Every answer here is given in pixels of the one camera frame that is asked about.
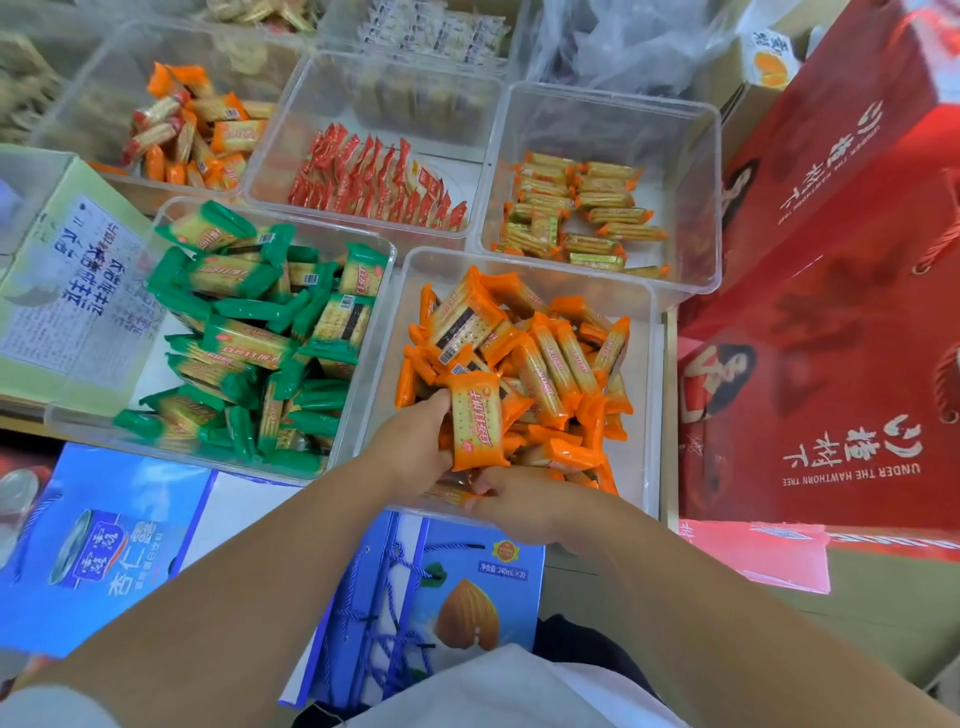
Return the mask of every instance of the red gift box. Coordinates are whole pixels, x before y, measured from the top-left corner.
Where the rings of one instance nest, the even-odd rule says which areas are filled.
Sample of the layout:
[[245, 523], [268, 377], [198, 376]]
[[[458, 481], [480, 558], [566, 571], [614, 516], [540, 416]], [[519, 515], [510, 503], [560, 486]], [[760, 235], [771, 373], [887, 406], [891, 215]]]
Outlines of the red gift box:
[[685, 516], [960, 531], [955, 25], [852, 0], [733, 160], [680, 316]]

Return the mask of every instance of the person's right hand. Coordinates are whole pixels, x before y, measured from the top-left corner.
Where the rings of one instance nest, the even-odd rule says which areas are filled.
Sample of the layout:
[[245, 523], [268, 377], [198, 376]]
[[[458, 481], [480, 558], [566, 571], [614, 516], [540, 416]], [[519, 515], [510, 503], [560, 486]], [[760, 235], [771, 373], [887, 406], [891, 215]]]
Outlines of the person's right hand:
[[486, 468], [473, 483], [465, 504], [475, 519], [493, 523], [522, 544], [540, 546], [572, 539], [586, 525], [588, 515], [608, 498], [582, 485], [554, 480], [543, 468]]

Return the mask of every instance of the woman's portrait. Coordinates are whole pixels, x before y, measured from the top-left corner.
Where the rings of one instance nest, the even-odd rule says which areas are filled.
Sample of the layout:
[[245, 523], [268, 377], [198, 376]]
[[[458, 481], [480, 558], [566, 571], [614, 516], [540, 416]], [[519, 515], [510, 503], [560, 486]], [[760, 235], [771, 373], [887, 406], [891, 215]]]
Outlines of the woman's portrait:
[[684, 367], [680, 421], [707, 420], [729, 405], [756, 368], [756, 351], [743, 344], [706, 347]]

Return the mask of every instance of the barcode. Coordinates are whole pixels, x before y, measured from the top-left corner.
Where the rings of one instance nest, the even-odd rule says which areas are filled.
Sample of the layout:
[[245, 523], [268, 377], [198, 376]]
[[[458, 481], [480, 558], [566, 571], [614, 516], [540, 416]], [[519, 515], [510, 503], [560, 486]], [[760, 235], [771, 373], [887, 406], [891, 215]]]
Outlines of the barcode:
[[446, 349], [444, 349], [440, 354], [440, 363], [444, 366], [453, 358], [453, 355], [457, 352], [456, 344], [451, 344]]

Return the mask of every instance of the plastic bag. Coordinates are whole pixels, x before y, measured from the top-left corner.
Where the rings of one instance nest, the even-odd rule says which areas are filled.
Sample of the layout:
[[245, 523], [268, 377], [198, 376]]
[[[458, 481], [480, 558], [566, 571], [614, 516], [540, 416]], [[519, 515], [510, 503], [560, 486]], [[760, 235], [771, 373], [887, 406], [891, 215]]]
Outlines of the plastic bag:
[[557, 0], [544, 3], [526, 80], [701, 100], [690, 90], [744, 23], [773, 24], [796, 0], [754, 0], [734, 18], [709, 0]]

